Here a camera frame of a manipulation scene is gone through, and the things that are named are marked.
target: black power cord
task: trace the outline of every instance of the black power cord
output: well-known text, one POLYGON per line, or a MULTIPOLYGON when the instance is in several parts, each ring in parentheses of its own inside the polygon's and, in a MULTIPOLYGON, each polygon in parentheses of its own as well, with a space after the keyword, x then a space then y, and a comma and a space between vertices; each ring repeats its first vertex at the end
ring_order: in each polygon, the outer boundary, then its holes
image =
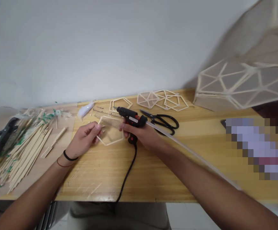
POLYGON ((131 165, 130 165, 130 167, 129 167, 127 173, 126 173, 126 176, 125 176, 125 178, 124 178, 124 181, 123 181, 123 184, 122 184, 122 187, 121 187, 121 191, 120 191, 120 195, 119 195, 118 199, 116 200, 116 203, 118 203, 119 200, 120 200, 120 198, 121 198, 121 195, 122 195, 122 192, 123 192, 123 189, 124 189, 125 182, 126 182, 127 177, 128 177, 128 175, 129 175, 129 173, 130 173, 130 170, 131 170, 131 168, 132 168, 132 166, 133 166, 133 163, 134 163, 135 160, 136 160, 136 156, 137 156, 137 144, 134 143, 133 145, 134 145, 134 147, 135 147, 135 155, 134 155, 133 160, 132 160, 132 163, 131 163, 131 165))

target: red string bracelet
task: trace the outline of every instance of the red string bracelet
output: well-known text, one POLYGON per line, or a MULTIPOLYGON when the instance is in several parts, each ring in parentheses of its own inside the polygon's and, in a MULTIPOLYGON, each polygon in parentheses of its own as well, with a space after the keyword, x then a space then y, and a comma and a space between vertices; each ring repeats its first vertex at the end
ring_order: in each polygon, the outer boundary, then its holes
POLYGON ((67 168, 67 167, 71 167, 73 164, 69 165, 69 166, 62 166, 61 164, 58 163, 58 158, 57 158, 57 164, 63 168, 67 168))

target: hand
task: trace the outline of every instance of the hand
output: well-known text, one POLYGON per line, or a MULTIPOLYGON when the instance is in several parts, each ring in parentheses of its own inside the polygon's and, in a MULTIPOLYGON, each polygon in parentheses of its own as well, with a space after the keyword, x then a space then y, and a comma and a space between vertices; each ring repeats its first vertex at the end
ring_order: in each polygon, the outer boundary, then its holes
POLYGON ((97 144, 99 142, 96 136, 100 137, 102 134, 101 125, 98 125, 96 121, 79 127, 65 153, 71 159, 85 154, 91 144, 97 144))
POLYGON ((120 131, 124 130, 124 135, 127 138, 129 133, 135 134, 140 142, 150 151, 159 151, 161 147, 164 147, 167 143, 163 140, 155 129, 149 125, 145 125, 143 128, 136 128, 134 126, 125 124, 120 124, 120 131))

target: bundle of wooden sticks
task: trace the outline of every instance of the bundle of wooden sticks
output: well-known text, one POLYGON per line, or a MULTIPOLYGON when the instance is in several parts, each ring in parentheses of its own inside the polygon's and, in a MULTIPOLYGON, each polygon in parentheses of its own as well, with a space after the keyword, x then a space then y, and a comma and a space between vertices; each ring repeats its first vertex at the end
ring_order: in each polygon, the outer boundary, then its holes
MULTIPOLYGON (((20 135, 22 137, 8 155, 1 160, 0 187, 6 182, 9 182, 8 193, 29 174, 53 130, 52 128, 48 128, 49 123, 45 124, 42 120, 38 119, 40 115, 41 113, 37 119, 19 121, 17 125, 22 129, 22 135, 20 135)), ((49 154, 65 131, 66 128, 63 128, 52 145, 43 153, 42 158, 45 158, 49 154)))

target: glue gun label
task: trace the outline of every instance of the glue gun label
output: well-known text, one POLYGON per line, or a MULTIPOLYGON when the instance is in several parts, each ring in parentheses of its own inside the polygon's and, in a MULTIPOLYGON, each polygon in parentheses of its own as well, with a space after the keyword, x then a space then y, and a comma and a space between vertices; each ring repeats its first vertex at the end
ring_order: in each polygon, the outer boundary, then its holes
POLYGON ((131 117, 131 116, 129 116, 129 119, 132 120, 132 121, 134 121, 134 122, 136 122, 136 123, 138 123, 138 120, 135 119, 135 118, 133 118, 133 117, 131 117))

